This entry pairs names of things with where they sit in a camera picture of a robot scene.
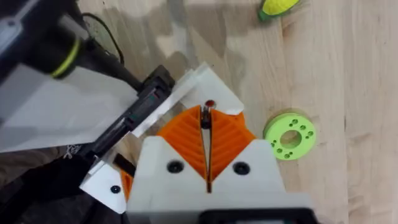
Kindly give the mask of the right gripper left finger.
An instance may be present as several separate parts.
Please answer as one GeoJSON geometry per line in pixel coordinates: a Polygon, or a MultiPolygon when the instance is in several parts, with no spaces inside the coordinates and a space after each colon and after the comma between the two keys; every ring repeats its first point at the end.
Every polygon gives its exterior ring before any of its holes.
{"type": "Polygon", "coordinates": [[[200,105],[145,138],[128,205],[190,205],[208,201],[200,105]]]}

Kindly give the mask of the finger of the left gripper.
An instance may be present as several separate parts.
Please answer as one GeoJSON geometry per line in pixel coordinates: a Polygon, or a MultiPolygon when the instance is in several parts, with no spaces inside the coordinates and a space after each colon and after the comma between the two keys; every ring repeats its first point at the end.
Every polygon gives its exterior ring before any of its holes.
{"type": "Polygon", "coordinates": [[[243,103],[207,63],[194,70],[193,77],[193,88],[183,97],[186,108],[214,101],[215,109],[222,113],[238,115],[243,111],[243,103]]]}

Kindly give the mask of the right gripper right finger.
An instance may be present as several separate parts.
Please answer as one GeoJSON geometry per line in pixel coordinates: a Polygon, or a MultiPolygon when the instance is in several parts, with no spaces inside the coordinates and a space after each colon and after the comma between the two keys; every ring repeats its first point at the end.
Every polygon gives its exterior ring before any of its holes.
{"type": "Polygon", "coordinates": [[[310,205],[305,193],[287,192],[269,141],[253,135],[241,116],[213,110],[208,183],[214,197],[238,205],[310,205]]]}

